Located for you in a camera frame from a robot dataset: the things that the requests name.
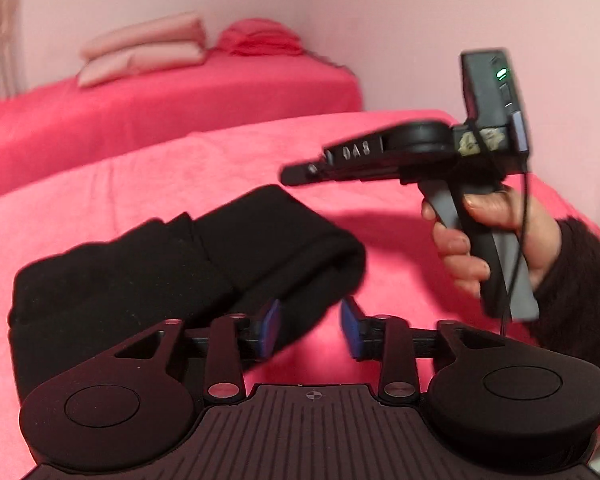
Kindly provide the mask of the dark fuzzy sleeve forearm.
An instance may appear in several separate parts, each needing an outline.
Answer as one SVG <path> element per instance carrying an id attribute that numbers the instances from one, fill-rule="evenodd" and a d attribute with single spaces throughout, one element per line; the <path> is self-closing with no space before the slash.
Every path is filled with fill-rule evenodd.
<path id="1" fill-rule="evenodd" d="M 557 224 L 562 248 L 535 291 L 540 317 L 528 331 L 541 347 L 600 368 L 600 239 L 576 218 Z"/>

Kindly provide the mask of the right hand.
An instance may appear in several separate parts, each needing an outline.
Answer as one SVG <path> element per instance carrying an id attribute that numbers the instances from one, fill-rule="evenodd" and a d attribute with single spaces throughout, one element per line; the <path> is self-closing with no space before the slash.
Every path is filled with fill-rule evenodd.
<path id="1" fill-rule="evenodd" d="M 524 197 L 513 188 L 490 194 L 466 194 L 463 207 L 479 231 L 449 228 L 434 207 L 422 202 L 422 218 L 431 224 L 431 237 L 442 264 L 462 292 L 478 298 L 481 285 L 500 266 L 498 250 L 503 240 L 513 240 L 505 253 L 513 259 L 522 251 L 532 289 L 537 289 L 557 261 L 562 249 L 562 232 L 536 198 Z"/>

